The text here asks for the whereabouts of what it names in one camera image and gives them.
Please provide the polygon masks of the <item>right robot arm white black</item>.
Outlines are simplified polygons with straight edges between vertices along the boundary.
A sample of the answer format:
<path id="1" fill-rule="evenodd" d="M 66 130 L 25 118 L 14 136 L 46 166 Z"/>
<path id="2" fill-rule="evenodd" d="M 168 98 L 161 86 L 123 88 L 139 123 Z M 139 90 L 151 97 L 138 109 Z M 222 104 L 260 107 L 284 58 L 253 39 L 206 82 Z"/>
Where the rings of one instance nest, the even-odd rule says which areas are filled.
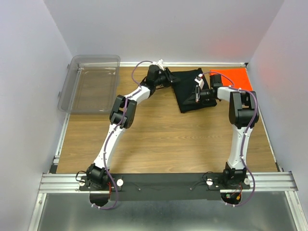
<path id="1" fill-rule="evenodd" d="M 204 89 L 204 74 L 194 79 L 194 90 L 185 103 L 201 103 L 208 100 L 229 103 L 229 122 L 232 126 L 231 152 L 218 183 L 231 189 L 244 183 L 248 167 L 246 164 L 250 135 L 258 122 L 257 96 L 254 91 L 236 88 L 231 79 L 218 72 L 211 72 L 210 88 Z"/>

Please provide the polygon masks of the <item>black t-shirt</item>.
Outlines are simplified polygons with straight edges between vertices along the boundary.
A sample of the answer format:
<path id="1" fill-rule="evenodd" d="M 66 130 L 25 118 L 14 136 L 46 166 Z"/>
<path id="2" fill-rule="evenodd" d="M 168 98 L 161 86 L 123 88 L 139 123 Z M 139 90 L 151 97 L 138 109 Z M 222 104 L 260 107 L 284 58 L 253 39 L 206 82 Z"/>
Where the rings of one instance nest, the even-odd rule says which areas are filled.
<path id="1" fill-rule="evenodd" d="M 176 100 L 181 113 L 189 111 L 199 110 L 207 107 L 215 107 L 217 105 L 216 100 L 203 101 L 192 105 L 184 105 L 184 101 L 192 94 L 195 93 L 196 82 L 194 79 L 202 74 L 201 68 L 189 71 L 177 71 L 172 72 L 176 77 L 180 79 L 177 84 L 172 84 L 172 89 L 175 93 Z"/>

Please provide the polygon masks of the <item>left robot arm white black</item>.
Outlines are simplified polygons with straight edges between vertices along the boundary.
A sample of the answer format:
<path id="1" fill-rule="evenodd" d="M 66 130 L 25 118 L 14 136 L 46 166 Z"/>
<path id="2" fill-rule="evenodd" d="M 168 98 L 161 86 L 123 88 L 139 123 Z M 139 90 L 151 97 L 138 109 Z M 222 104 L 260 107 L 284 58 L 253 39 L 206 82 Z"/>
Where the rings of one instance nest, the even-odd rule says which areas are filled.
<path id="1" fill-rule="evenodd" d="M 141 82 L 137 82 L 134 74 L 131 74 L 137 88 L 127 95 L 116 97 L 109 116 L 109 130 L 102 148 L 86 171 L 87 180 L 94 189 L 102 190 L 108 182 L 117 189 L 109 172 L 116 146 L 124 132 L 131 127 L 138 104 L 150 98 L 158 87 L 169 87 L 173 82 L 170 74 L 171 72 L 163 66 L 162 60 L 151 62 L 147 75 Z"/>

